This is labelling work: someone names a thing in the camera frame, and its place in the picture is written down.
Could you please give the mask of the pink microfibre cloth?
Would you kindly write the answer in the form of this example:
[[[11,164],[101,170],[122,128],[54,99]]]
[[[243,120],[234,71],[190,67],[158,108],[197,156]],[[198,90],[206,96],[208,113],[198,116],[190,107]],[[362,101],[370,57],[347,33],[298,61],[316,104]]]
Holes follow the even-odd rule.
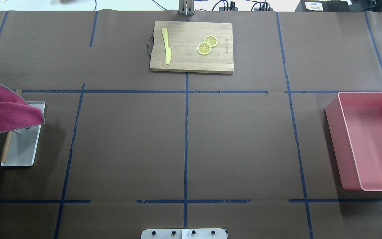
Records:
[[[21,95],[0,84],[0,133],[44,123],[41,109],[30,106]]]

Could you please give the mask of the yellow plastic knife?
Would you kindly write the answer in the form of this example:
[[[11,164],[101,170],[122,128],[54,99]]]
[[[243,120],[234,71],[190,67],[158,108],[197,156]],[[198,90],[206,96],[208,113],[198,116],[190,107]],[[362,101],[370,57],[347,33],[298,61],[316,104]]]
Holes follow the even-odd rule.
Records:
[[[162,37],[164,41],[164,48],[165,48],[165,63],[167,65],[170,65],[171,63],[171,58],[172,58],[172,50],[169,47],[169,34],[168,34],[168,29],[167,28],[162,28]]]

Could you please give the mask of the front lemon slice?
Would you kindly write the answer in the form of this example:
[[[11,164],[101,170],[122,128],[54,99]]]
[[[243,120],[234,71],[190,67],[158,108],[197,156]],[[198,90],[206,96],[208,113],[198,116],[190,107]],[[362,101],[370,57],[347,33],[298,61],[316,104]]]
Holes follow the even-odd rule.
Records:
[[[212,46],[208,42],[200,42],[196,47],[197,53],[200,55],[208,55],[211,53]]]

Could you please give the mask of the lemon slice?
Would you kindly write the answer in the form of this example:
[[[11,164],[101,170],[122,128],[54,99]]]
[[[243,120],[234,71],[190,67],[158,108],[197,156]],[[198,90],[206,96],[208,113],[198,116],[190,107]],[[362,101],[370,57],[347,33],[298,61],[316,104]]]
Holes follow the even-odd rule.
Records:
[[[218,38],[214,35],[208,35],[204,37],[204,42],[207,42],[211,47],[216,47],[218,45]]]
[[[208,55],[211,53],[212,46],[208,42],[200,42],[196,47],[197,53],[200,55]]]

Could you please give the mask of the bamboo cutting board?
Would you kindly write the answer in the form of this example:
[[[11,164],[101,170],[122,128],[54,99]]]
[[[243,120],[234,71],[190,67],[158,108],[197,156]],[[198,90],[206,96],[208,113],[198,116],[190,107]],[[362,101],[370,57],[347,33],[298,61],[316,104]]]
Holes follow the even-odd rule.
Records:
[[[168,29],[172,50],[170,65],[165,63],[162,28]],[[214,35],[219,42],[208,55],[197,53],[197,45],[204,37]],[[165,72],[191,72],[233,74],[234,51],[232,23],[155,21],[150,70]]]

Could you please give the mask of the rear lemon slice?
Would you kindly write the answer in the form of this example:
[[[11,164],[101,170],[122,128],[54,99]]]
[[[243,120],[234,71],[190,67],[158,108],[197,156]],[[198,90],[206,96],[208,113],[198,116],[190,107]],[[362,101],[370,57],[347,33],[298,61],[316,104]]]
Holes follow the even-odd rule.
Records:
[[[204,37],[204,42],[207,42],[211,47],[216,47],[218,45],[218,38],[214,35],[208,35]]]

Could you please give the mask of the black box with label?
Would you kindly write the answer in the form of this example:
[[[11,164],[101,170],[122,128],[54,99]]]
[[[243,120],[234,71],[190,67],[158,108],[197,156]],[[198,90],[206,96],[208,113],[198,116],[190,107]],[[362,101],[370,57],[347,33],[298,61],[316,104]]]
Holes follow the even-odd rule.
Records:
[[[346,1],[300,0],[294,12],[350,12]]]

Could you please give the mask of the white towel rack stand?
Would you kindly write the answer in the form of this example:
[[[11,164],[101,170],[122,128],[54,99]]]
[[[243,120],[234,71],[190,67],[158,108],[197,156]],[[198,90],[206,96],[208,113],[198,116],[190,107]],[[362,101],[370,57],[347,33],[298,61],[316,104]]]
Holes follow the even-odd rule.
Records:
[[[21,95],[21,89],[15,91]],[[44,101],[27,101],[30,106],[39,108],[44,113]],[[32,166],[36,156],[38,138],[42,125],[21,128],[5,133],[0,163],[3,167]]]

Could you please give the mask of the pink plastic bin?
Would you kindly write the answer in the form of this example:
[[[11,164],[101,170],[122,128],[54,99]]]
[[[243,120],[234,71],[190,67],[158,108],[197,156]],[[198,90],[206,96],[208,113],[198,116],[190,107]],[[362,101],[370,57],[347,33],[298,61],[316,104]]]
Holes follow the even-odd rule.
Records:
[[[343,189],[382,192],[382,91],[339,92],[325,113]]]

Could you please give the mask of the aluminium frame post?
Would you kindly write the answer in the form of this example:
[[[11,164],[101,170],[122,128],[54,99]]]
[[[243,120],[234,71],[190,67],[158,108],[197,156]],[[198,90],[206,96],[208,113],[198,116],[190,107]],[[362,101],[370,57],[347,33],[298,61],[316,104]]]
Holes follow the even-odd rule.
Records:
[[[178,14],[180,16],[192,16],[195,14],[194,0],[179,0]]]

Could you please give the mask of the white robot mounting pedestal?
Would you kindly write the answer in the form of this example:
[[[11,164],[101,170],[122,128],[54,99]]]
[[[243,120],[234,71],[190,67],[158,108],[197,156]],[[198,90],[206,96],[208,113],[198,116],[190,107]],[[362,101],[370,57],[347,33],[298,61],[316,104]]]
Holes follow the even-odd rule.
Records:
[[[141,239],[228,239],[222,228],[145,229]]]

